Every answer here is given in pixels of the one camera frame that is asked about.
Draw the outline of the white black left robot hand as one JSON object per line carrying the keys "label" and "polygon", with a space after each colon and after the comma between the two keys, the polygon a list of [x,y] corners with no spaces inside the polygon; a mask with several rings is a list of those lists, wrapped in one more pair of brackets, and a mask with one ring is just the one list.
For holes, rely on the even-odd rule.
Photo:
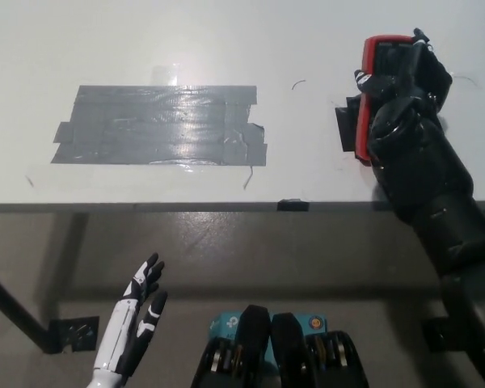
{"label": "white black left robot hand", "polygon": [[89,387],[124,387],[135,373],[167,302],[168,293],[158,289],[164,265],[154,253],[129,281],[108,321]]}

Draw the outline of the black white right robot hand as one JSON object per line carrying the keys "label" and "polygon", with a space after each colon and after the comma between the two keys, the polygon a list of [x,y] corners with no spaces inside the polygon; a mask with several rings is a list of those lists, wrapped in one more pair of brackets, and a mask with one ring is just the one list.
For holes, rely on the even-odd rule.
{"label": "black white right robot hand", "polygon": [[354,73],[361,92],[359,115],[366,120],[395,97],[424,100],[439,112],[453,82],[419,28],[410,36],[377,35],[365,40],[362,65]]}

